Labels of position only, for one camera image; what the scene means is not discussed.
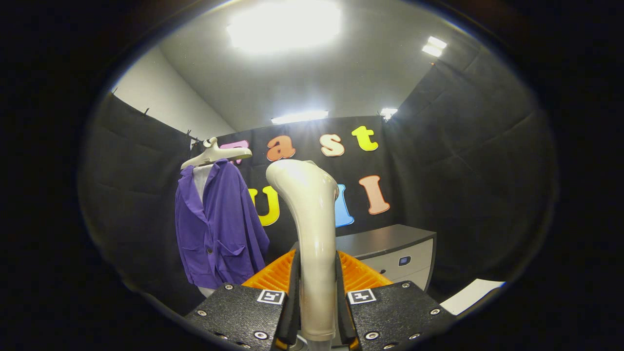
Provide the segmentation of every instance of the white wall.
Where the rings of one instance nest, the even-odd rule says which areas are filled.
[[[176,72],[158,46],[143,55],[113,86],[115,96],[139,111],[201,140],[235,130]]]

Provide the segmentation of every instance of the black curtain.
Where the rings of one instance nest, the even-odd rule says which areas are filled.
[[[345,117],[323,119],[317,121],[289,123],[278,126],[262,127],[249,131],[238,132],[218,138],[219,145],[238,141],[248,141],[253,153],[250,159],[242,160],[239,170],[249,188],[258,191],[256,196],[256,210],[259,215],[268,213],[267,196],[262,188],[269,186],[266,181],[266,168],[272,163],[266,157],[269,150],[268,142],[278,136],[288,136],[292,140],[295,154],[290,159],[311,160],[325,170],[339,184],[344,184],[344,199],[349,214],[354,222],[336,228],[336,236],[349,235],[377,229],[397,223],[397,214],[400,213],[400,201],[397,189],[394,186],[392,159],[390,158],[389,143],[384,139],[383,120],[379,116]],[[364,151],[360,148],[357,138],[351,133],[360,126],[374,132],[370,136],[371,142],[377,142],[378,148],[374,151]],[[344,146],[344,154],[328,157],[321,151],[319,138],[323,134],[336,134]],[[198,155],[203,147],[193,149],[193,155]],[[382,213],[371,215],[369,201],[364,187],[358,181],[367,176],[379,176],[379,188],[384,200],[390,208]],[[297,241],[297,231],[293,216],[281,197],[280,217],[271,225],[264,227],[271,243],[265,260],[272,262],[291,249]]]
[[[374,151],[351,132],[372,130]],[[190,139],[109,95],[85,138],[80,194],[87,225],[103,256],[127,285],[186,314],[203,296],[187,282],[175,240],[174,195],[180,164],[203,151]],[[327,157],[319,138],[337,134],[345,152]],[[267,143],[288,136],[290,157],[312,160],[344,184],[354,223],[336,235],[401,223],[438,233],[429,293],[443,301],[475,278],[509,281],[542,240],[553,204],[555,155],[546,117],[509,68],[477,42],[458,36],[390,121],[344,117],[218,136],[248,141],[253,157],[238,164],[268,213]],[[371,215],[358,180],[380,177],[390,209]],[[279,198],[280,216],[265,228],[267,263],[297,240]]]
[[[87,130],[78,186],[92,240],[126,286],[188,313],[204,298],[184,274],[173,200],[190,139],[112,94]]]
[[[430,294],[509,281],[538,249],[556,196],[547,117],[508,65],[456,36],[384,132],[400,222],[438,233]]]

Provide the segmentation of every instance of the purple jacket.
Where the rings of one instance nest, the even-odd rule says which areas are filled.
[[[216,289],[244,283],[265,267],[269,239],[240,172],[226,159],[214,163],[203,190],[193,168],[182,170],[175,193],[175,229],[188,282]]]

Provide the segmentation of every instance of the fluorescent light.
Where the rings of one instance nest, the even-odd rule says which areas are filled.
[[[340,10],[330,2],[290,0],[244,12],[227,31],[234,47],[271,52],[321,44],[337,35],[339,20]]]
[[[439,49],[444,49],[446,47],[446,43],[436,37],[429,37],[429,40],[427,41],[429,42],[429,44],[436,46]]]
[[[397,109],[381,109],[381,115],[384,116],[385,120],[388,120],[390,118],[392,118],[392,115],[396,113],[396,111],[398,111]]]
[[[273,124],[284,124],[292,122],[311,121],[313,119],[327,118],[328,115],[329,111],[306,111],[272,118],[271,122],[273,122]]]
[[[431,54],[433,56],[439,57],[442,54],[442,50],[433,47],[431,45],[425,45],[424,48],[422,48],[422,50],[428,54]]]

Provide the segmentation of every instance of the clothes hanger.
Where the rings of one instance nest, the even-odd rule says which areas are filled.
[[[214,163],[216,160],[228,159],[228,161],[248,159],[251,157],[251,150],[246,147],[234,147],[232,149],[219,149],[217,144],[217,137],[212,137],[210,140],[205,140],[203,145],[206,147],[204,152],[199,156],[184,162],[180,169],[184,169],[188,166],[205,166]]]

